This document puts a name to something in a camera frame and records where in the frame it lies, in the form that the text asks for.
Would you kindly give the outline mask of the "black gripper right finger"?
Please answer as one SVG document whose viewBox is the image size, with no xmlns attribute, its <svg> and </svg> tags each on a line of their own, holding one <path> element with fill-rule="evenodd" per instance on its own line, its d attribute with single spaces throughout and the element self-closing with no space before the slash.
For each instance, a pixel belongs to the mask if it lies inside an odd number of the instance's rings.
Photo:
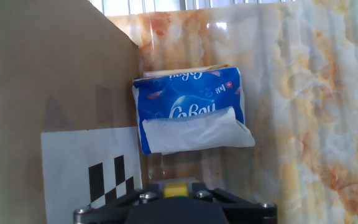
<svg viewBox="0 0 358 224">
<path fill-rule="evenodd" d="M 223 189 L 208 189 L 202 182 L 191 184 L 191 196 L 217 208 L 213 214 L 222 216 L 226 223 L 277 224 L 274 203 L 252 203 Z"/>
</svg>

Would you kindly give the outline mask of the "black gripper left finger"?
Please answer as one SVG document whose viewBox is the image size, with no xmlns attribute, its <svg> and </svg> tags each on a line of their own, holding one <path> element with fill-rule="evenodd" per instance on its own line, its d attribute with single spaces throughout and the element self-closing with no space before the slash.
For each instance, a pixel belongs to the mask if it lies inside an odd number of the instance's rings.
<svg viewBox="0 0 358 224">
<path fill-rule="evenodd" d="M 125 223 L 130 211 L 149 202 L 163 198 L 165 184 L 150 184 L 145 189 L 134 190 L 99 208 L 78 208 L 74 211 L 74 224 Z"/>
</svg>

